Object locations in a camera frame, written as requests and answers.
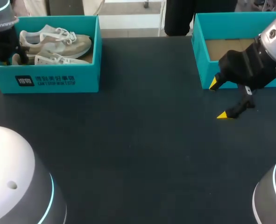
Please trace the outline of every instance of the person's leg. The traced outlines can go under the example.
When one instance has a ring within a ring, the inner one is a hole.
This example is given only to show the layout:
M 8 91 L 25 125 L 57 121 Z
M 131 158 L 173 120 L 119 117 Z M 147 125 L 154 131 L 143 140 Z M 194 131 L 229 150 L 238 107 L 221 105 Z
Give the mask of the person's leg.
M 194 16 L 195 0 L 167 0 L 165 33 L 168 36 L 185 36 Z
M 234 12 L 237 0 L 196 0 L 196 13 Z

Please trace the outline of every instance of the white sneaker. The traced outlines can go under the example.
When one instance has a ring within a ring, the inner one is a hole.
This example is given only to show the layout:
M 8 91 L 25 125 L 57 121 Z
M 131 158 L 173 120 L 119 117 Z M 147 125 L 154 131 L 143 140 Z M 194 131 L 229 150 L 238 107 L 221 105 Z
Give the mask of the white sneaker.
M 45 50 L 67 58 L 78 58 L 90 49 L 92 41 L 87 35 L 78 35 L 63 28 L 46 25 L 36 33 L 21 31 L 20 44 L 29 47 L 28 56 L 35 56 Z
M 28 65 L 38 64 L 89 64 L 89 62 L 66 58 L 58 54 L 51 54 L 47 51 L 39 52 L 35 57 L 29 57 Z M 14 54 L 12 57 L 12 65 L 24 65 L 21 63 L 21 57 Z
M 35 65 L 38 64 L 89 64 L 89 62 L 41 51 L 35 56 Z

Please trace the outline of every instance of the brown cardboard bottom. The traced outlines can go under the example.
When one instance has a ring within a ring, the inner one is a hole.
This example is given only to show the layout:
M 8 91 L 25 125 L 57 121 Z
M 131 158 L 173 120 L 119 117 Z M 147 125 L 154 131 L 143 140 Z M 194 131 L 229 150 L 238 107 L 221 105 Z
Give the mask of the brown cardboard bottom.
M 254 42 L 254 39 L 236 40 L 206 40 L 206 46 L 211 61 L 218 61 L 229 50 L 244 51 Z
M 93 60 L 93 50 L 92 51 L 89 50 L 87 54 L 85 54 L 84 56 L 81 56 L 78 59 L 79 60 L 83 60 L 83 61 L 87 61 L 89 63 L 92 63 L 92 60 Z

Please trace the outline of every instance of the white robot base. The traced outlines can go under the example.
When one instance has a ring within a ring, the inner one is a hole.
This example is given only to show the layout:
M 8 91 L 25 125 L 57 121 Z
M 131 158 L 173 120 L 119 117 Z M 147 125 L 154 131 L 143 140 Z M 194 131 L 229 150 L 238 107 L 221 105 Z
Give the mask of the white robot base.
M 32 147 L 0 127 L 0 224 L 65 224 L 66 216 L 61 191 Z
M 276 164 L 257 184 L 252 208 L 258 224 L 276 224 Z

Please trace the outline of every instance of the shoe box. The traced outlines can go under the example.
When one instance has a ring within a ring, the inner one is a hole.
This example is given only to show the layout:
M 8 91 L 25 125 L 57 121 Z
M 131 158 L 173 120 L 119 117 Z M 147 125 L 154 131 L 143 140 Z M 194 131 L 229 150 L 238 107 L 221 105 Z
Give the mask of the shoe box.
M 274 19 L 276 12 L 197 14 L 192 46 L 203 89 L 219 72 L 219 59 L 229 50 L 243 51 Z M 267 85 L 276 87 L 276 79 Z M 221 88 L 237 88 L 226 82 Z
M 37 32 L 45 25 L 64 28 L 92 38 L 89 54 L 81 57 L 90 64 L 10 65 L 0 62 L 2 93 L 79 93 L 98 92 L 102 38 L 98 16 L 20 17 L 15 28 Z

